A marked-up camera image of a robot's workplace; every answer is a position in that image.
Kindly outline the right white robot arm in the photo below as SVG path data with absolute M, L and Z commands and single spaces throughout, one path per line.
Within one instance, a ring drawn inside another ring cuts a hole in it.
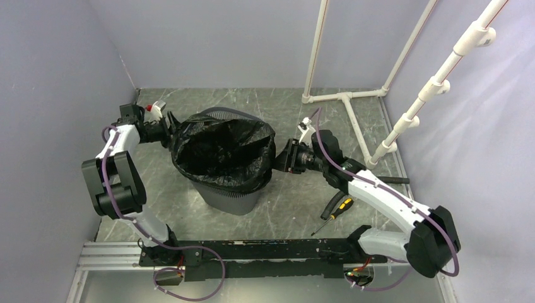
M 381 181 L 362 163 L 343 155 L 338 139 L 329 130 L 312 134 L 310 143 L 288 140 L 275 158 L 274 169 L 292 174 L 320 172 L 327 183 L 345 195 L 372 206 L 393 222 L 391 232 L 362 225 L 348 238 L 348 255 L 356 262 L 384 256 L 408 263 L 419 274 L 457 276 L 461 244 L 451 212 L 430 208 Z

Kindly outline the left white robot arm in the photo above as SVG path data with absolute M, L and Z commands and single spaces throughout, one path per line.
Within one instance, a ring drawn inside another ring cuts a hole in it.
M 162 100 L 145 107 L 120 106 L 121 116 L 102 130 L 103 149 L 84 161 L 81 170 L 96 213 L 126 224 L 145 248 L 157 247 L 157 258 L 172 265 L 180 259 L 182 249 L 170 227 L 147 206 L 146 188 L 132 159 L 140 144 L 170 146 L 171 131 L 178 122 L 171 112 L 164 112 L 165 106 Z

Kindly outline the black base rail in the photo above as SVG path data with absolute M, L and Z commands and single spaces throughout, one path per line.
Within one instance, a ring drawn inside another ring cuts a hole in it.
M 247 241 L 180 241 L 183 251 L 145 247 L 143 268 L 179 266 L 187 282 L 225 278 L 322 276 L 340 278 L 351 265 L 383 264 L 384 256 L 369 256 L 345 238 L 271 239 Z

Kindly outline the aluminium extrusion rail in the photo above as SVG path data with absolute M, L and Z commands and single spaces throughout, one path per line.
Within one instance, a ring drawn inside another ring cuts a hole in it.
M 136 242 L 86 242 L 78 270 L 122 271 L 140 269 L 141 248 Z

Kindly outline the grey mesh trash bin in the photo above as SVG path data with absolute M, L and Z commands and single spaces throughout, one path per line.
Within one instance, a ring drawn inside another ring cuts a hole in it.
M 203 110 L 201 114 L 217 119 L 250 119 L 262 122 L 259 117 L 227 107 L 211 107 Z M 202 185 L 194 181 L 191 181 L 191 183 L 207 205 L 232 215 L 250 213 L 261 196 L 261 190 L 249 194 L 240 194 Z

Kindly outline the yellow black screwdriver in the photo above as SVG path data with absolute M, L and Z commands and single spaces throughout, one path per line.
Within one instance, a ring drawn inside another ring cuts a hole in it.
M 328 216 L 328 219 L 325 223 L 323 223 L 318 229 L 313 231 L 310 236 L 314 236 L 316 233 L 318 233 L 322 228 L 324 228 L 330 221 L 333 221 L 337 219 L 338 216 L 340 216 L 342 213 L 346 212 L 348 209 L 350 209 L 354 204 L 354 200 L 352 198 L 348 198 L 344 200 L 337 208 L 336 210 Z

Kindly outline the black trash bag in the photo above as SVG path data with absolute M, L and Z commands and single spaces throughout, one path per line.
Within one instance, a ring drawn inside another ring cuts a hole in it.
M 250 194 L 271 180 L 275 136 L 275 130 L 263 121 L 195 114 L 172 134 L 171 159 L 190 181 Z

